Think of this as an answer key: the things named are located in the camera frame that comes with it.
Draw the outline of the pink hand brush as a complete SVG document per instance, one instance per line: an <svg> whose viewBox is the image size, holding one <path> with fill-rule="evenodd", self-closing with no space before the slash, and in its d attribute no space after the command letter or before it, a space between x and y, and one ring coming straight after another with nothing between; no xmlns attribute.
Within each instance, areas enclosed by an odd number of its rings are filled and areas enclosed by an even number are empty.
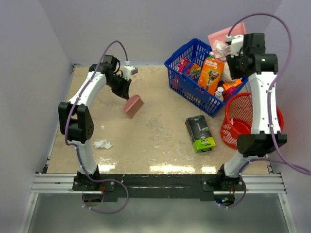
<svg viewBox="0 0 311 233"><path fill-rule="evenodd" d="M132 95L124 105L124 112L129 118L133 118L144 102L139 95Z"/></svg>

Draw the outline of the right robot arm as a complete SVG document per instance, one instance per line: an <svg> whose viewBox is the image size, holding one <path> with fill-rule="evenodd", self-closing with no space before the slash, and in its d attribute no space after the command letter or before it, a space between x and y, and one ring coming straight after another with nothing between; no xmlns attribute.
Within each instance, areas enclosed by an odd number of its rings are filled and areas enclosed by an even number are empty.
<svg viewBox="0 0 311 233"><path fill-rule="evenodd" d="M276 111L276 85L278 74L276 54L266 53L265 35L251 33L226 36L230 53L226 56L232 79L248 77L251 89L253 120L250 134L237 139L234 156L218 170L212 185L223 191L240 183L241 174L252 161L272 153L287 142L281 133Z"/></svg>

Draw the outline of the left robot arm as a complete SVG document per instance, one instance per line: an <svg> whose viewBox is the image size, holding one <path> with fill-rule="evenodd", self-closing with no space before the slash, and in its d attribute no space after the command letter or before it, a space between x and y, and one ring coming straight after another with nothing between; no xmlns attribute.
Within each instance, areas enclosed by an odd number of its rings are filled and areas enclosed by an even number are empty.
<svg viewBox="0 0 311 233"><path fill-rule="evenodd" d="M120 66L120 61L105 55L99 64L92 64L82 86L68 101L58 105L60 132L65 143L75 149L79 168L74 177L73 186L82 190L97 190L101 179L95 162L90 139L94 133L94 123L90 114L90 106L98 93L109 86L120 98L129 100L131 76L138 69L129 61Z"/></svg>

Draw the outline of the long paper scrap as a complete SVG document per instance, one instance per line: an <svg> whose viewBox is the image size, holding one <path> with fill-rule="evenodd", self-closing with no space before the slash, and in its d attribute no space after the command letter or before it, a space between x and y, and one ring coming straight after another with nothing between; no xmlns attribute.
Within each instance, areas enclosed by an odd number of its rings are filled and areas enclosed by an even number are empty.
<svg viewBox="0 0 311 233"><path fill-rule="evenodd" d="M216 59L225 62L226 56L230 54L230 46L223 41L215 40L212 45L212 51Z"/></svg>

